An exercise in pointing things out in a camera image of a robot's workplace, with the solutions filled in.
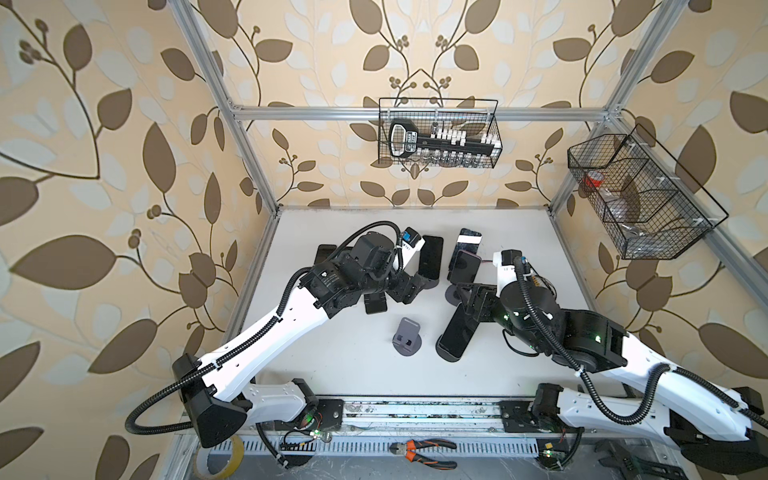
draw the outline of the wallpaper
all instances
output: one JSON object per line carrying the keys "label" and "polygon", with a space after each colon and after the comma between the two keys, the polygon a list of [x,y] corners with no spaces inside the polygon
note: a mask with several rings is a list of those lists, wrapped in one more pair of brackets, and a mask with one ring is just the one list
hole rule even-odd
{"label": "wallpaper", "polygon": [[238,104],[473,96],[502,107],[601,107],[660,0],[191,4]]}
{"label": "wallpaper", "polygon": [[125,417],[220,344],[266,223],[198,71],[164,2],[0,0],[0,477],[163,464]]}
{"label": "wallpaper", "polygon": [[247,125],[279,204],[309,207],[541,207],[568,172],[583,122],[501,122],[493,169],[378,159],[370,123],[254,121]]}
{"label": "wallpaper", "polygon": [[[720,228],[764,266],[766,14],[759,0],[690,2],[624,112],[722,203],[731,218]],[[558,219],[600,311],[683,367],[722,386],[751,386],[768,399],[768,316],[707,245],[671,261],[619,260],[584,195],[574,192]],[[766,475],[763,469],[739,479]]]}

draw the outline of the vent grille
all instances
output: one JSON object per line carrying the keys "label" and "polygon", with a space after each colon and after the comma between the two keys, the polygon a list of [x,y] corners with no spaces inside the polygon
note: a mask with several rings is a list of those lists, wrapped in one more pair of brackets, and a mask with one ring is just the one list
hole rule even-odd
{"label": "vent grille", "polygon": [[[270,436],[272,443],[278,442],[282,437]],[[350,439],[336,436],[330,443],[316,440],[308,445],[295,450],[283,452],[291,453],[316,453],[328,456],[387,456],[389,446],[394,442],[407,442],[410,439],[399,437],[365,437]],[[456,450],[443,447],[425,450],[425,455],[444,455],[445,457],[517,457],[533,458],[538,456],[538,447],[535,439],[477,439],[477,438],[453,438],[458,447]],[[243,437],[246,455],[269,455],[261,440],[254,437]],[[212,448],[214,455],[229,455],[232,452],[232,442],[227,440]]]}

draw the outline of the white table surface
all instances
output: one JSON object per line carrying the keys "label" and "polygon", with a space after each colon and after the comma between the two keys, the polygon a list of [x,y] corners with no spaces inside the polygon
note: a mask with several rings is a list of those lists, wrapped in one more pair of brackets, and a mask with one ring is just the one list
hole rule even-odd
{"label": "white table surface", "polygon": [[[579,380],[573,370],[544,356],[526,358],[512,352],[496,323],[480,324],[458,362],[446,362],[435,351],[435,342],[455,311],[445,300],[450,285],[445,275],[463,227],[482,233],[478,255],[483,259],[490,260],[499,250],[522,250],[555,285],[561,307],[588,308],[544,210],[284,211],[243,328],[275,307],[291,274],[312,265],[319,244],[339,244],[377,220],[444,238],[440,284],[423,290],[410,305],[387,297],[389,309],[375,315],[366,315],[361,298],[288,346],[259,373],[259,383],[303,378],[316,394],[338,396],[532,396],[540,382],[575,388]],[[376,230],[394,237],[391,228]],[[418,257],[414,257],[407,270],[415,271],[417,266]],[[495,284],[495,276],[493,265],[483,263],[475,281]],[[404,316],[421,325],[422,348],[410,357],[401,356],[392,346]],[[511,342],[518,349],[527,348],[518,339]],[[623,392],[613,380],[599,374],[593,378],[601,393]]]}

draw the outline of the orange-handled pliers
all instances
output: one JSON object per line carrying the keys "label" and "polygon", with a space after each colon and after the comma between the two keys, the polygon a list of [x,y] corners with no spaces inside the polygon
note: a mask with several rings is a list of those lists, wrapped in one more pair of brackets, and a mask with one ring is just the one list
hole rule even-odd
{"label": "orange-handled pliers", "polygon": [[389,446],[389,451],[394,455],[405,455],[409,462],[423,463],[428,467],[437,468],[438,470],[453,470],[456,468],[456,462],[433,460],[415,452],[415,450],[428,447],[446,447],[447,449],[456,450],[454,442],[443,439],[428,439],[409,440],[407,443],[393,443]]}

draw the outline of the black wire basket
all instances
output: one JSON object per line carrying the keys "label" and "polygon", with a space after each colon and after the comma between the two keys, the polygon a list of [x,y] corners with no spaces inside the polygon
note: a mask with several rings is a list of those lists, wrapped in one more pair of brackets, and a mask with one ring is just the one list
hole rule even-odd
{"label": "black wire basket", "polygon": [[[651,147],[660,147],[674,160],[674,174],[657,164]],[[642,125],[629,135],[604,134],[574,145],[568,149],[568,169],[625,260],[677,258],[728,218],[723,206]],[[711,211],[697,206],[705,203]]]}
{"label": "black wire basket", "polygon": [[496,100],[379,99],[379,163],[493,168],[502,154]]}

